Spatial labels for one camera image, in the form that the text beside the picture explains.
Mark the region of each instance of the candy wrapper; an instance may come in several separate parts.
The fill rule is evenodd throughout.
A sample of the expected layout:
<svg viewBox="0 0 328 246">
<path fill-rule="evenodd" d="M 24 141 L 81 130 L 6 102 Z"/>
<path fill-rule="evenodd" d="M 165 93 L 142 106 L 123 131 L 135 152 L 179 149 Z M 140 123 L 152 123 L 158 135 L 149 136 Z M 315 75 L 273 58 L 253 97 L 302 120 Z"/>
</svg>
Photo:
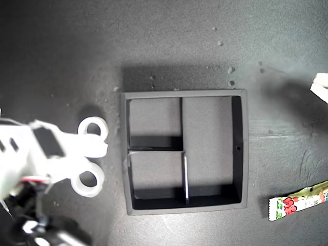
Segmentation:
<svg viewBox="0 0 328 246">
<path fill-rule="evenodd" d="M 305 187 L 303 190 L 286 197 L 269 200 L 269 220 L 281 219 L 286 215 L 307 209 L 328 201 L 328 181 Z"/>
</svg>

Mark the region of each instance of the black metal part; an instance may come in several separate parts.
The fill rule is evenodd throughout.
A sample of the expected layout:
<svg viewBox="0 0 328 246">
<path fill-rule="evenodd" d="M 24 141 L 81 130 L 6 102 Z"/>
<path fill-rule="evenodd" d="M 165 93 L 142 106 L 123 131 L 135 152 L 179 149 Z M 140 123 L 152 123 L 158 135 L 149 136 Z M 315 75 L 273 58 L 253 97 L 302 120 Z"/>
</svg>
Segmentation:
<svg viewBox="0 0 328 246">
<path fill-rule="evenodd" d="M 15 222 L 6 232 L 7 243 L 26 245 L 34 238 L 45 239 L 50 246 L 62 243 L 69 245 L 91 245 L 91 237 L 83 231 L 76 221 L 66 217 L 49 217 L 42 212 L 42 197 L 48 185 L 43 183 L 24 183 L 24 188 L 17 196 L 10 196 L 6 203 L 13 207 Z M 33 233 L 23 231 L 24 224 L 37 221 Z"/>
</svg>

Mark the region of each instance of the black box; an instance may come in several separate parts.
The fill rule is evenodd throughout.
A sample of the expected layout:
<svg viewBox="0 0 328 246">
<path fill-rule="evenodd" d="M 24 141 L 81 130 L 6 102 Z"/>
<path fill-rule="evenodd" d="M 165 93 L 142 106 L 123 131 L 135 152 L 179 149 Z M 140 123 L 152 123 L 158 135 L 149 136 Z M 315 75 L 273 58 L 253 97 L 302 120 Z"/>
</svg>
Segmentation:
<svg viewBox="0 0 328 246">
<path fill-rule="evenodd" d="M 121 95 L 129 215 L 247 207 L 245 90 Z"/>
</svg>

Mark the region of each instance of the white plastic part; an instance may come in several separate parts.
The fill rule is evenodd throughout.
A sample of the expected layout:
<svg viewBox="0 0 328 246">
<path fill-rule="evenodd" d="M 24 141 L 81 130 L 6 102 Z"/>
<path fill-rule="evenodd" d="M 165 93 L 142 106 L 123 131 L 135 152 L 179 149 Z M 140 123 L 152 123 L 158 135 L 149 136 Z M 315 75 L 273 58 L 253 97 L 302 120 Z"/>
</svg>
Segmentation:
<svg viewBox="0 0 328 246">
<path fill-rule="evenodd" d="M 54 156 L 49 159 L 45 156 L 33 134 L 33 129 L 40 127 L 51 130 L 64 157 Z M 18 149 L 14 149 L 11 139 L 15 140 Z M 0 149 L 0 199 L 9 195 L 23 176 L 49 175 L 52 183 L 69 178 L 74 191 L 86 197 L 96 196 L 103 187 L 105 176 L 102 169 L 86 158 L 106 155 L 108 145 L 98 135 L 68 134 L 56 125 L 36 120 L 28 126 L 0 125 L 0 141 L 5 147 L 4 151 Z M 82 184 L 79 175 L 85 171 L 96 177 L 96 186 L 87 187 Z"/>
<path fill-rule="evenodd" d="M 33 229 L 38 225 L 37 221 L 34 220 L 28 220 L 25 222 L 25 224 L 23 225 L 22 229 L 25 233 L 27 234 L 32 234 L 33 233 Z"/>
<path fill-rule="evenodd" d="M 106 140 L 109 130 L 106 121 L 100 117 L 88 117 L 81 121 L 80 125 L 78 126 L 77 133 L 79 135 L 89 134 L 88 133 L 88 126 L 90 124 L 96 124 L 100 128 L 100 137 L 103 141 Z"/>
<path fill-rule="evenodd" d="M 328 104 L 328 74 L 318 73 L 313 80 L 310 90 Z"/>
<path fill-rule="evenodd" d="M 50 243 L 41 237 L 36 237 L 34 241 L 39 246 L 50 246 Z"/>
<path fill-rule="evenodd" d="M 74 175 L 73 177 L 71 177 L 72 188 L 77 194 L 81 196 L 94 197 L 98 195 L 103 188 L 103 183 L 105 180 L 104 172 L 97 164 L 92 162 L 86 164 L 84 171 L 88 171 L 95 176 L 97 180 L 96 186 L 94 187 L 85 186 L 81 182 L 80 176 Z"/>
</svg>

